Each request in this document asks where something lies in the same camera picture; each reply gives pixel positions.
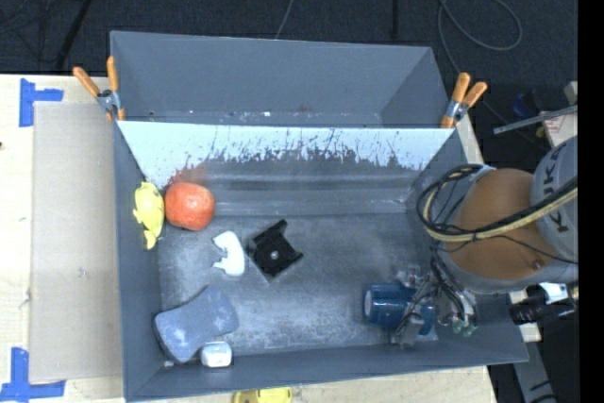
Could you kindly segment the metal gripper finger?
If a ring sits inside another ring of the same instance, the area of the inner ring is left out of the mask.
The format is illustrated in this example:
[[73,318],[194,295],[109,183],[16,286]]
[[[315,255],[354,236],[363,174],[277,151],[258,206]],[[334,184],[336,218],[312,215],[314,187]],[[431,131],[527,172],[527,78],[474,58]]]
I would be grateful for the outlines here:
[[418,313],[405,316],[390,336],[390,343],[401,347],[413,347],[425,325],[424,318]]
[[401,272],[400,281],[408,293],[421,293],[428,286],[428,273],[418,265],[409,265]]

